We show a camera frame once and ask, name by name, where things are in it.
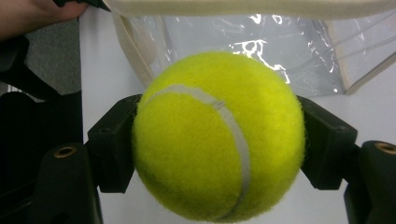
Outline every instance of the human hand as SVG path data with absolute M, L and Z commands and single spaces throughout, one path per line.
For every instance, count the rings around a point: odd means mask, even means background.
M 88 4 L 67 2 L 63 7 L 58 7 L 52 0 L 30 0 L 40 11 L 41 15 L 50 22 L 71 21 L 80 16 Z

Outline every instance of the fuzzy felt surface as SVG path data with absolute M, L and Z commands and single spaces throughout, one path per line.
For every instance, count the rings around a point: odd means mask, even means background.
M 204 92 L 231 111 L 248 161 L 238 152 L 230 116 L 193 94 L 167 91 L 175 85 Z M 200 53 L 148 87 L 133 146 L 140 178 L 165 207 L 188 219 L 241 221 L 271 209 L 290 188 L 304 158 L 303 112 L 290 87 L 263 64 Z

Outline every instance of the clear plastic bag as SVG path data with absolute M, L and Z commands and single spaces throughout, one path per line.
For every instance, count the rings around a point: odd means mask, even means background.
M 202 51 L 255 58 L 304 97 L 352 93 L 396 60 L 396 10 L 326 21 L 275 14 L 116 16 L 115 21 L 122 23 L 120 44 L 134 56 L 129 59 L 144 86 L 172 63 Z

